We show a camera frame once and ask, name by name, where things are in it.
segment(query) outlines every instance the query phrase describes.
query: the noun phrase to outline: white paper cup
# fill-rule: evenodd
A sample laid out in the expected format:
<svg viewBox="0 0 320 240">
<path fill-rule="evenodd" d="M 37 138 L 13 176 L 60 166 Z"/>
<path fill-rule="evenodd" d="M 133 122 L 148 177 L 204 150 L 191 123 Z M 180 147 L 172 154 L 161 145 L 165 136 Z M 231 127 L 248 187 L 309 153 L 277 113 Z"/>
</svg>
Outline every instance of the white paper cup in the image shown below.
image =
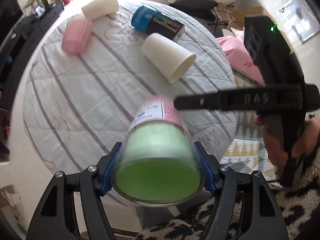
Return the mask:
<svg viewBox="0 0 320 240">
<path fill-rule="evenodd" d="M 169 83 L 177 81 L 196 59 L 195 53 L 159 33 L 150 34 L 141 49 L 142 53 L 160 70 Z"/>
<path fill-rule="evenodd" d="M 92 21 L 101 16 L 115 13 L 118 10 L 119 4 L 117 0 L 94 0 L 82 7 L 84 16 Z"/>
</svg>

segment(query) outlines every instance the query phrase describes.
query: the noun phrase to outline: pink cushion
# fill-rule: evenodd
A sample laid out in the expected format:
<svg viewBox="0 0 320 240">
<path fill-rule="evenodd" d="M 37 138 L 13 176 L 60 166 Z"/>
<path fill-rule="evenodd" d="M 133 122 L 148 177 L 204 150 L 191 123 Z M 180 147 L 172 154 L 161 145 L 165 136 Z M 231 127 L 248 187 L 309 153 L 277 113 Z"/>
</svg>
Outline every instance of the pink cushion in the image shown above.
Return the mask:
<svg viewBox="0 0 320 240">
<path fill-rule="evenodd" d="M 216 40 L 222 47 L 232 68 L 264 85 L 258 67 L 254 65 L 244 44 L 239 39 L 226 36 Z"/>
<path fill-rule="evenodd" d="M 93 23 L 87 18 L 70 21 L 63 36 L 61 49 L 71 56 L 84 53 L 92 29 Z"/>
</svg>

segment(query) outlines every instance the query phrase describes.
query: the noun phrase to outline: silver screw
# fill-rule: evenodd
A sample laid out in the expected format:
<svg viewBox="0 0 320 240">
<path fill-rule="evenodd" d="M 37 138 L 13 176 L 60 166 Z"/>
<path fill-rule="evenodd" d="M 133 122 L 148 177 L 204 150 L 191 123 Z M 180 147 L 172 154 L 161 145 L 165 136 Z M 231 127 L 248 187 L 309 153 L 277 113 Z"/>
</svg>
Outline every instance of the silver screw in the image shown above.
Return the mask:
<svg viewBox="0 0 320 240">
<path fill-rule="evenodd" d="M 88 171 L 90 171 L 90 172 L 94 172 L 94 171 L 96 171 L 96 170 L 97 170 L 97 167 L 94 166 L 94 165 L 92 165 L 92 166 L 90 166 L 90 167 L 88 168 Z"/>
<path fill-rule="evenodd" d="M 63 176 L 63 172 L 62 172 L 62 171 L 57 171 L 56 174 L 55 174 L 55 176 L 56 176 L 57 178 L 61 178 L 61 177 Z"/>
<path fill-rule="evenodd" d="M 227 165 L 221 165 L 221 166 L 220 166 L 220 170 L 222 170 L 222 171 L 228 171 L 228 170 L 229 170 L 229 166 L 227 166 Z"/>
<path fill-rule="evenodd" d="M 256 177 L 261 177 L 262 176 L 262 173 L 260 171 L 254 171 L 253 174 Z"/>
</svg>

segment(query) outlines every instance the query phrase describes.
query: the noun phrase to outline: round table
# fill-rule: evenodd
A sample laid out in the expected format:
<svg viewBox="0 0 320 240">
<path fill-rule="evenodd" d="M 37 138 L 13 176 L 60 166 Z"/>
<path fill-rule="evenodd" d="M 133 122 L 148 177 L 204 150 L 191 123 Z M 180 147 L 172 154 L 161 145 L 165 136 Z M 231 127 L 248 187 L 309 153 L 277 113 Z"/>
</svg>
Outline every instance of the round table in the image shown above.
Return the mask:
<svg viewBox="0 0 320 240">
<path fill-rule="evenodd" d="M 66 25 L 73 17 L 60 24 L 33 62 L 23 106 L 30 141 L 52 172 L 70 174 L 96 164 L 117 141 L 124 142 L 136 111 L 152 95 L 174 99 L 235 88 L 226 56 L 206 28 L 169 6 L 143 4 L 185 25 L 178 44 L 196 53 L 195 63 L 169 84 L 143 56 L 141 45 L 146 34 L 131 26 L 133 13 L 142 5 L 139 2 L 123 3 L 116 14 L 96 19 L 87 51 L 79 56 L 69 57 L 61 50 Z M 235 134 L 236 113 L 185 111 L 181 116 L 192 139 L 201 141 L 209 154 L 220 159 Z M 142 228 L 171 219 L 172 214 L 194 204 L 182 204 L 175 211 L 157 209 L 155 215 L 152 208 L 136 207 L 114 189 L 102 201 L 124 214 L 135 209 Z"/>
</svg>

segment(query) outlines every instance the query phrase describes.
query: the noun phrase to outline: person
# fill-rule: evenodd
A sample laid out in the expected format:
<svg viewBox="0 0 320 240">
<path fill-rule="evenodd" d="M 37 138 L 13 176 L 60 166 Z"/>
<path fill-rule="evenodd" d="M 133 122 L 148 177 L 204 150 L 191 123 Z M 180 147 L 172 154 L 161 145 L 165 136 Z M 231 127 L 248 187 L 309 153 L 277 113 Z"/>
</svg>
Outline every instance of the person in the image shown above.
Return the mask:
<svg viewBox="0 0 320 240">
<path fill-rule="evenodd" d="M 281 149 L 279 140 L 268 132 L 263 120 L 258 117 L 255 121 L 263 126 L 263 140 L 268 152 L 268 158 L 275 166 L 284 166 L 288 153 Z M 294 144 L 291 155 L 305 157 L 307 167 L 299 183 L 295 187 L 284 188 L 270 185 L 276 201 L 282 211 L 287 225 L 290 240 L 318 239 L 318 224 L 320 221 L 320 122 L 314 115 L 305 121 L 303 134 Z M 241 200 L 236 197 L 234 213 L 228 231 L 228 238 L 236 235 L 240 216 Z M 198 240 L 208 221 L 210 211 L 214 206 L 215 197 L 206 203 L 189 209 L 174 220 L 162 223 L 153 228 L 140 232 L 137 240 Z"/>
</svg>

